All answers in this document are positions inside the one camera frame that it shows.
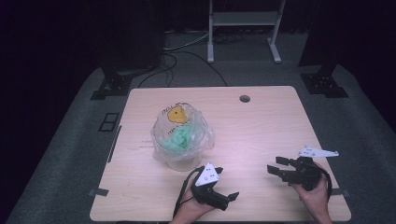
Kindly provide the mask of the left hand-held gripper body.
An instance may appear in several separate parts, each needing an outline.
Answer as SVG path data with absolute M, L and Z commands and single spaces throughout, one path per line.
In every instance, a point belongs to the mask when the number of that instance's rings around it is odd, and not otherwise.
M 217 209 L 225 211 L 229 204 L 228 197 L 216 192 L 214 186 L 219 181 L 214 165 L 209 162 L 206 166 L 199 168 L 199 174 L 191 184 L 191 192 L 198 203 L 208 204 Z

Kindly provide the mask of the crumpled green plastic bag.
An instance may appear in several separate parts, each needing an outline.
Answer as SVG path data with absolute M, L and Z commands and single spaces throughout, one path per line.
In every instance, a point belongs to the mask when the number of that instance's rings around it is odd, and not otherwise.
M 161 146 L 169 151 L 183 152 L 191 146 L 193 137 L 190 124 L 177 126 L 169 137 L 161 141 Z

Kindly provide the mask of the white metal stand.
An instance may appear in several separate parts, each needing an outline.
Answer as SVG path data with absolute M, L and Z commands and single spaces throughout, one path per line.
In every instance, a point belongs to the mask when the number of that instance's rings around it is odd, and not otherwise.
M 281 63 L 281 57 L 276 47 L 276 38 L 279 26 L 283 17 L 286 0 L 280 0 L 277 11 L 260 12 L 216 12 L 213 10 L 213 0 L 209 0 L 208 13 L 208 40 L 207 40 L 207 61 L 213 63 L 214 45 L 213 33 L 216 27 L 224 26 L 272 26 L 272 36 L 267 39 L 269 49 L 275 63 Z

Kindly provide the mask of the black stand base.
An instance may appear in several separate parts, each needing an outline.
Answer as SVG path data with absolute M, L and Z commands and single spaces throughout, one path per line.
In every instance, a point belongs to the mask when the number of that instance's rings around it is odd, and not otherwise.
M 119 75 L 111 66 L 102 66 L 104 79 L 98 90 L 92 93 L 92 100 L 105 100 L 107 96 L 126 96 L 132 79 Z
M 316 73 L 300 74 L 308 92 L 323 94 L 327 98 L 347 98 L 347 92 L 332 77 L 335 67 L 336 63 L 327 63 L 323 64 Z

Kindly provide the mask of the person's left hand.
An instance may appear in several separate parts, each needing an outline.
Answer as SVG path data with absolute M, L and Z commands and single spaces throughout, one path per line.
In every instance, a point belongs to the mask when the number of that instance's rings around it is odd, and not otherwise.
M 203 215 L 214 210 L 213 206 L 198 203 L 190 189 L 186 190 L 182 197 L 182 204 L 169 224 L 192 224 Z

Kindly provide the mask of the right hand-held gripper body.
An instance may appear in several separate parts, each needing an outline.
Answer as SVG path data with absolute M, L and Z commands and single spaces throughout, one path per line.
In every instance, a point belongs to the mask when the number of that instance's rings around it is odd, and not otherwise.
M 295 170 L 291 172 L 282 171 L 282 180 L 290 184 L 299 184 L 305 190 L 310 191 L 315 188 L 321 179 L 321 175 L 325 174 L 328 181 L 328 191 L 332 191 L 332 180 L 329 173 L 316 165 L 313 159 L 337 157 L 338 155 L 339 153 L 337 151 L 329 151 L 305 146 L 298 152 L 297 159 L 289 159 L 290 166 L 294 167 Z

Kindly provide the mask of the small white bin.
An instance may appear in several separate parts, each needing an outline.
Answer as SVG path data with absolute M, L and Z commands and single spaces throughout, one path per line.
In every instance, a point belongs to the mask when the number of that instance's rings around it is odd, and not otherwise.
M 175 171 L 185 172 L 195 168 L 202 160 L 200 140 L 192 139 L 191 146 L 183 152 L 173 152 L 163 149 L 165 161 Z

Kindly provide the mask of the black floor socket plate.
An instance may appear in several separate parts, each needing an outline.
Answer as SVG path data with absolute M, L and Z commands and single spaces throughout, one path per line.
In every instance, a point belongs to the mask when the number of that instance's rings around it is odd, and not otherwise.
M 117 127 L 119 113 L 106 113 L 99 126 L 99 132 L 113 132 Z

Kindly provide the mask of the clear plastic bag yellow print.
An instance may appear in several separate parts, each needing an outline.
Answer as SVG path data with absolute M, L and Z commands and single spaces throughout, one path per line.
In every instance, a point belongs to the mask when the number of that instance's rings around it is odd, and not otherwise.
M 161 141 L 171 135 L 171 132 L 177 127 L 190 124 L 194 134 L 193 139 L 200 140 L 200 149 L 202 153 L 211 150 L 215 145 L 215 133 L 208 125 L 201 111 L 194 108 L 188 103 L 176 103 L 163 109 L 157 116 L 157 119 L 151 129 L 151 138 L 153 141 L 153 157 L 158 161 L 165 161 Z

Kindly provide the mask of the person's right hand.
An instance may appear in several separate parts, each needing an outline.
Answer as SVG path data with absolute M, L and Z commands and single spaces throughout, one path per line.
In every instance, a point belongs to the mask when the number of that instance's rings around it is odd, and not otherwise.
M 291 186 L 298 193 L 300 200 L 312 217 L 319 214 L 329 215 L 328 188 L 325 174 L 321 175 L 321 179 L 315 188 L 310 191 L 297 184 L 291 184 Z

